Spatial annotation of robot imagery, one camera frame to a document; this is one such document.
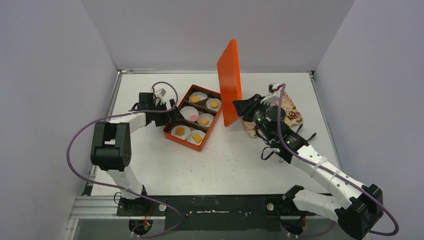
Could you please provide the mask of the pink round cookie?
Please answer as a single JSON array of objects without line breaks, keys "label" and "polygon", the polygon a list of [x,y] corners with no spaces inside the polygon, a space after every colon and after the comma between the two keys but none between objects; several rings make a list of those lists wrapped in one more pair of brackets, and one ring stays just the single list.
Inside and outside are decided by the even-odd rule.
[{"label": "pink round cookie", "polygon": [[192,115],[190,116],[189,120],[192,122],[196,122],[198,120],[198,117],[199,117],[198,115]]}]

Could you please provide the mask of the round orange cookie top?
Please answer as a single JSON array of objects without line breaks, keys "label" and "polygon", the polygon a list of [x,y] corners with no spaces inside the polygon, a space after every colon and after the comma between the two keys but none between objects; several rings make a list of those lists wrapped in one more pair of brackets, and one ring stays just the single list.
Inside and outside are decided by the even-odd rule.
[{"label": "round orange cookie top", "polygon": [[218,101],[211,101],[210,103],[209,103],[209,105],[210,105],[210,107],[212,108],[212,109],[217,109],[218,107],[219,107],[219,102]]}]

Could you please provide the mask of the orange cookie tin box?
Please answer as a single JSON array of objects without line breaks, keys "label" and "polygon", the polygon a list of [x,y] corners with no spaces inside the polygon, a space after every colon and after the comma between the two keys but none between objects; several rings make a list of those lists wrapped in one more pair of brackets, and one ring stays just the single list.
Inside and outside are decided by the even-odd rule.
[{"label": "orange cookie tin box", "polygon": [[[217,123],[218,118],[221,115],[222,108],[220,107],[218,112],[215,112],[215,111],[212,111],[212,110],[210,110],[206,107],[206,101],[207,100],[201,102],[200,104],[190,102],[189,97],[193,92],[202,92],[202,93],[207,94],[207,96],[208,96],[207,100],[208,99],[219,99],[220,101],[221,101],[221,94],[216,92],[216,91],[213,91],[213,90],[210,90],[210,89],[198,86],[198,85],[192,85],[188,89],[187,93],[185,94],[185,96],[182,98],[181,102],[178,105],[179,111],[183,107],[191,106],[191,107],[194,107],[198,110],[199,115],[201,115],[201,114],[211,114],[211,115],[213,115],[214,120],[213,120],[211,126],[210,127],[204,127],[204,126],[199,125],[197,123],[197,121],[191,122],[189,120],[184,119],[184,120],[169,123],[168,125],[166,125],[163,129],[163,134],[168,140],[171,140],[171,141],[176,142],[180,145],[183,145],[183,146],[185,146],[189,149],[200,152],[200,151],[203,150],[204,146],[206,145],[206,142],[208,141],[208,138],[211,135],[211,133],[212,133],[214,127],[215,127],[215,124]],[[200,130],[200,131],[205,132],[205,138],[204,138],[203,142],[200,145],[196,145],[196,144],[188,142],[187,140],[183,140],[183,139],[180,139],[176,136],[171,135],[171,130],[175,126],[178,126],[178,125],[187,126],[187,127],[190,128],[191,131],[192,130]]]}]

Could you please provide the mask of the floral tray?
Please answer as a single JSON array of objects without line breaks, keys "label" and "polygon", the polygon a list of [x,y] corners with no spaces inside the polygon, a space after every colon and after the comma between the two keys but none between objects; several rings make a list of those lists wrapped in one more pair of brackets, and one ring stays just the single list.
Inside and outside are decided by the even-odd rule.
[{"label": "floral tray", "polygon": [[[301,115],[301,113],[299,112],[297,106],[294,104],[293,100],[291,99],[291,97],[289,96],[289,94],[287,92],[284,92],[283,95],[283,101],[281,104],[281,108],[284,110],[285,112],[285,118],[284,118],[284,122],[289,126],[289,127],[294,127],[297,125],[300,125],[304,122],[304,118]],[[287,117],[288,113],[290,111],[294,111],[297,113],[298,117],[296,119],[289,119]],[[252,138],[256,138],[256,132],[255,132],[255,123],[254,122],[243,122],[245,129],[248,133],[248,135]]]}]

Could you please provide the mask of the round orange cookie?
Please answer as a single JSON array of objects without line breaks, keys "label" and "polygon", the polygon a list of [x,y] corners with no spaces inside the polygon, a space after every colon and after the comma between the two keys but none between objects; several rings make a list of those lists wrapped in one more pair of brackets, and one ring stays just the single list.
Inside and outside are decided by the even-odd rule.
[{"label": "round orange cookie", "polygon": [[200,101],[200,98],[199,98],[197,95],[194,95],[194,96],[191,96],[191,97],[190,97],[190,101],[191,101],[192,103],[197,103],[197,102],[199,102],[199,101]]},{"label": "round orange cookie", "polygon": [[211,101],[210,103],[209,103],[209,105],[210,105],[210,107],[212,108],[212,109],[217,109],[218,107],[219,107],[219,102],[218,101]]}]

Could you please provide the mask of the small orange cookie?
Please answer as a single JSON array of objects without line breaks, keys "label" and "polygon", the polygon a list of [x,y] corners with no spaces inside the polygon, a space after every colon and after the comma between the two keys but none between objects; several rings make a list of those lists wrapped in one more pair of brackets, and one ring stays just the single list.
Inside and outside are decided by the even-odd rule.
[{"label": "small orange cookie", "polygon": [[202,118],[202,119],[200,120],[200,124],[201,124],[202,126],[208,126],[208,125],[209,125],[209,123],[210,123],[210,121],[209,121],[209,119],[208,119],[208,118],[206,118],[206,117],[204,117],[204,118]]},{"label": "small orange cookie", "polygon": [[175,129],[175,134],[177,136],[183,136],[185,134],[185,132],[186,132],[185,129],[183,127],[180,127],[180,126]]}]

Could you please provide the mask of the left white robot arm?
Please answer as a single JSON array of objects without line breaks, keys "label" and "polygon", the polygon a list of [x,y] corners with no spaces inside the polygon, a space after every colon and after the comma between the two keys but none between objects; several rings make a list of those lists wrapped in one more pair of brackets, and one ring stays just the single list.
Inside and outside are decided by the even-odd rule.
[{"label": "left white robot arm", "polygon": [[137,180],[130,166],[131,134],[150,123],[162,127],[183,119],[173,98],[169,101],[171,108],[167,108],[163,99],[165,94],[163,88],[155,92],[141,92],[138,102],[128,114],[109,121],[99,121],[94,125],[91,163],[105,171],[119,187],[120,207],[131,209],[137,215],[145,214],[150,202],[146,198],[145,186]]}]

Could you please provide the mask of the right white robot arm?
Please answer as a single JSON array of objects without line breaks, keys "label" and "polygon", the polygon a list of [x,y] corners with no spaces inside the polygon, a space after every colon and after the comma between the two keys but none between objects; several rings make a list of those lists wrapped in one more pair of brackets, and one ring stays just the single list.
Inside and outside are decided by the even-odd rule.
[{"label": "right white robot arm", "polygon": [[327,217],[350,237],[362,240],[384,214],[382,190],[347,176],[284,122],[283,110],[278,111],[276,105],[266,105],[262,100],[262,96],[255,94],[232,104],[239,117],[255,124],[260,138],[279,157],[330,193],[326,196],[295,185],[284,194],[284,210],[289,214],[302,211]]}]

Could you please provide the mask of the orange tin lid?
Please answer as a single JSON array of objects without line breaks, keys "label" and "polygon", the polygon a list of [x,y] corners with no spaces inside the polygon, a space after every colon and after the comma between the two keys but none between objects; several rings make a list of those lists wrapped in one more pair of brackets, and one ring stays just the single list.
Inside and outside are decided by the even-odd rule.
[{"label": "orange tin lid", "polygon": [[217,74],[221,95],[223,123],[229,127],[239,117],[233,105],[242,99],[242,85],[237,41],[231,39],[217,61]]}]

